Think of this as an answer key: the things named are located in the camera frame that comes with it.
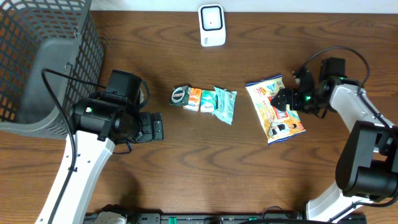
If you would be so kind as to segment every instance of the snack bag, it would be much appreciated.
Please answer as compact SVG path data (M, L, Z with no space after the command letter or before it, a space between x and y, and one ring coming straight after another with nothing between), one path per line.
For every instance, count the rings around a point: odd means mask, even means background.
M189 93L191 88L189 86L178 86L173 89L170 105L185 106L188 105Z
M232 125L234 118L234 107L236 99L236 91L227 91L217 87L214 87L217 93L217 110L213 112L218 119L225 123Z
M217 109L216 91L203 90L201 93L200 112L212 113Z
M271 106L271 99L283 88L285 86L281 74L246 85L261 126L267 135L268 145L286 141L305 132L297 112L289 110L289 105L286 111L279 111Z
M188 105L183 106L183 108L190 111L199 111L200 98L201 98L201 89L191 88Z

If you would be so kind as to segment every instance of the chip bag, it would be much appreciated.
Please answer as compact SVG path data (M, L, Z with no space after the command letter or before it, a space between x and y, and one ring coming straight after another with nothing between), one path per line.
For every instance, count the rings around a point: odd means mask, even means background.
M246 85L260 118L261 126L267 135L268 145L286 141L305 132L297 112L291 111L289 105L287 105L286 111L280 111L271 106L271 100L283 88L285 86L282 83L281 74Z

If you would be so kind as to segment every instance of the basket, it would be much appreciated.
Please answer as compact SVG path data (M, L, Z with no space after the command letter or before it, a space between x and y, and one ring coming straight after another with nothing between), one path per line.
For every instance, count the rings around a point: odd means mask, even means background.
M91 0L0 0L0 130L65 139L67 130L47 92L49 68L97 83L104 51ZM66 115L95 87L46 74Z

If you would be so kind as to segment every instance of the wood grain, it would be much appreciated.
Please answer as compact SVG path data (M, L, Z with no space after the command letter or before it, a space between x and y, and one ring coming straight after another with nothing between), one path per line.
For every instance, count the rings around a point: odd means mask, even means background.
M398 16L367 14L227 13L224 46L200 46L193 12L92 12L104 43L101 84L113 69L148 82L146 111L160 111L164 141L134 145L113 155L95 188L88 211L118 203L172 213L262 212L271 205L303 209L333 181L348 138L337 114L324 120L300 114L307 134L266 144L245 83L291 71L316 51L347 45L371 66L366 85L371 101L398 123ZM364 78L364 66L349 52L327 52L311 63L344 57L346 74ZM210 114L169 106L172 88L189 83L238 91L233 125ZM65 141L1 132L1 223L32 223L39 215L62 159ZM117 151L125 150L118 146ZM398 220L391 208L362 208L369 223Z

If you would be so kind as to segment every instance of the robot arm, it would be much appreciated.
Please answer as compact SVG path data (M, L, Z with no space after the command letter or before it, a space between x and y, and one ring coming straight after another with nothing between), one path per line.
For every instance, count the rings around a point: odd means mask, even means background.
M365 90L359 88L363 84L345 76L345 61L340 58L322 61L317 90L312 74L304 65L295 73L295 78L300 88L279 91L279 97L271 101L273 106L285 110L289 105L291 110L315 115L321 108L337 112L350 131L336 166L336 181L321 196L307 203L307 219L336 223L362 205L383 207L383 204L372 203L391 197L394 203L398 194L398 129L369 101ZM387 159L373 159L374 152Z
M57 72L45 70L57 75ZM82 98L73 105L68 125L76 146L76 163L70 138L47 201L36 224L83 223L88 204L100 173L117 144L143 143L163 140L160 113L139 112L142 80L130 73L114 70L104 92ZM64 191L65 179L73 173ZM113 223L124 223L116 217Z
M355 85L338 85L331 95L330 106L339 113L351 134L336 168L338 182L334 182L321 196L307 203L306 215L309 220L337 223L361 206L352 207L352 204L373 203L376 199L380 201L393 196L396 191L397 175L386 170L388 162L372 160L373 153L382 151L391 143L391 139L386 138L387 133L384 133L382 139L381 130L385 129L384 125L359 99L357 90L358 86ZM378 112L366 97L365 91L362 90L360 94ZM392 122L382 119L393 127ZM384 167L383 170L372 163L380 164Z

